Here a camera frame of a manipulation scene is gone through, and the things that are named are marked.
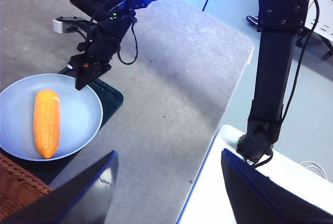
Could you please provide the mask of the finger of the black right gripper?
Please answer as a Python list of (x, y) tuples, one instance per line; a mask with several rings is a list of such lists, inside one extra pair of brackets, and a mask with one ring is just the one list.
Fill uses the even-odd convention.
[(79, 68), (75, 70), (76, 72), (76, 80), (75, 80), (75, 88), (77, 90), (81, 90), (87, 84), (94, 81), (101, 74), (100, 69), (89, 69), (89, 68)]

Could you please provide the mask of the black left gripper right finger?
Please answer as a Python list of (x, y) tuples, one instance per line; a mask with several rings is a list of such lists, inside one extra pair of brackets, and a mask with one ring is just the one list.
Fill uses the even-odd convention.
[(283, 189), (228, 149), (221, 153), (237, 223), (332, 223), (332, 214)]

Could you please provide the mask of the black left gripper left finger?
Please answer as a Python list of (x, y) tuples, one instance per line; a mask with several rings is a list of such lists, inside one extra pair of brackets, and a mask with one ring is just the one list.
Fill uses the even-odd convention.
[(61, 187), (1, 223), (104, 223), (117, 173), (118, 153), (111, 151)]

